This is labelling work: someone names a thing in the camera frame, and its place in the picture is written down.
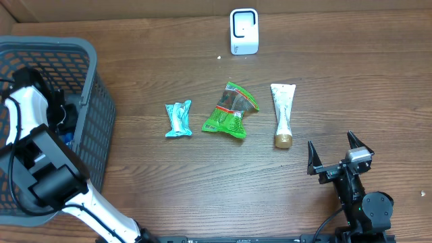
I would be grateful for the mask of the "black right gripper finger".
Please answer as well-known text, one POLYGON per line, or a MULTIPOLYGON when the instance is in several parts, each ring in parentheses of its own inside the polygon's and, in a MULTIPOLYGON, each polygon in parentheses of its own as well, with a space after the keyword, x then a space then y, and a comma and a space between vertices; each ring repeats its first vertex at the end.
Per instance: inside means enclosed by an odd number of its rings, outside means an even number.
POLYGON ((360 148, 360 147, 365 147, 370 154, 372 154, 372 155, 375 154, 375 152, 371 148, 369 148, 365 143, 363 143, 361 140, 359 140, 355 136, 355 134, 353 133, 353 131, 349 130, 347 132, 347 137, 348 137, 348 142, 350 144, 350 148, 351 149, 357 149, 357 148, 360 148))
POLYGON ((313 146, 313 142, 311 140, 308 141, 308 165, 307 165, 307 174, 315 175, 317 170, 322 168, 322 162, 313 146))

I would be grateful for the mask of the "blue snack packet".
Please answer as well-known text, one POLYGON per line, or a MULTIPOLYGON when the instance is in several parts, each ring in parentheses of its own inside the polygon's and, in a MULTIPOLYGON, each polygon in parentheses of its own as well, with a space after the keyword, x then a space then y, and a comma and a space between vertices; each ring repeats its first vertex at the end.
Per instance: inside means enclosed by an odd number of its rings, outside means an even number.
POLYGON ((61 139, 63 141, 64 144, 66 144, 68 147, 72 146, 72 141, 74 139, 74 133, 73 132, 68 132, 64 135, 61 135, 61 139))

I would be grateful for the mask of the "white tube gold cap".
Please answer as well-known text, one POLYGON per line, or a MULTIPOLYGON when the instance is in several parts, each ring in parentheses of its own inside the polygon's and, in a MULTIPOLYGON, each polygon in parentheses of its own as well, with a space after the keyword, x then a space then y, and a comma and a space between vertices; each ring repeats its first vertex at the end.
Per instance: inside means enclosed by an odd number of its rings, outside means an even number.
POLYGON ((295 84, 271 84, 277 118, 275 146, 280 149, 289 149, 293 144, 290 118, 295 90, 295 84))

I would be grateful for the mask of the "green snack packet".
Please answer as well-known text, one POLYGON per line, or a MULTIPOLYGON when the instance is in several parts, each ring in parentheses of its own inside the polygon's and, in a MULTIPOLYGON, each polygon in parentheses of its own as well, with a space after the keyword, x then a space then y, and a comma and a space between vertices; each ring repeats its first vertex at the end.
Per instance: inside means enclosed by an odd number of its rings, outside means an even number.
POLYGON ((225 132, 243 139, 246 137, 242 123, 244 114, 258 110, 255 98, 246 89, 228 82, 212 114, 202 125, 202 131, 225 132))

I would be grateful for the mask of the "teal packet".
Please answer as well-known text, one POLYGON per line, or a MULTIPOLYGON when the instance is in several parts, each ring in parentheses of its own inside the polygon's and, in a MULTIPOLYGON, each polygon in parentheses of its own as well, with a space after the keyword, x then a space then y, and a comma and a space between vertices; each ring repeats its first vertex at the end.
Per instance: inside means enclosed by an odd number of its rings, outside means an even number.
POLYGON ((191 103, 191 100, 186 100, 183 103, 165 105, 171 124, 171 130, 166 133, 166 138, 192 135, 188 119, 191 103))

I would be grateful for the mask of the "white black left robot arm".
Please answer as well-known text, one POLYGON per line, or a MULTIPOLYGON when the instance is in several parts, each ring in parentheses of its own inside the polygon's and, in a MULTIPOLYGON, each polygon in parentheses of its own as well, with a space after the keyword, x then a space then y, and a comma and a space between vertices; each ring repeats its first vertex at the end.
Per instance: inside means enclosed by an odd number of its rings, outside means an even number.
POLYGON ((1 161, 17 208, 31 217, 73 215, 97 232, 100 242, 153 242, 95 189, 84 162, 64 142, 78 121, 64 92, 50 90, 33 68, 23 67, 12 78, 1 95, 10 122, 1 161))

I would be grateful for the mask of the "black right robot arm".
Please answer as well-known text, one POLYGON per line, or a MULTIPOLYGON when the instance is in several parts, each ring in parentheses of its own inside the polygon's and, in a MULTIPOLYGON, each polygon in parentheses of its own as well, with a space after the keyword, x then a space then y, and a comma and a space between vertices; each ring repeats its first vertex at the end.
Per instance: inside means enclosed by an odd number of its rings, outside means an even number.
POLYGON ((329 216, 316 230, 311 242, 395 242, 395 236, 386 234, 391 228, 393 198, 384 192, 365 192, 360 175, 371 169, 375 152, 360 141, 353 132, 347 132, 350 150, 337 165, 323 166, 312 141, 308 141, 307 174, 318 175, 319 183, 332 183, 341 208, 329 216), (332 235, 322 229, 344 213, 346 227, 338 227, 332 235))

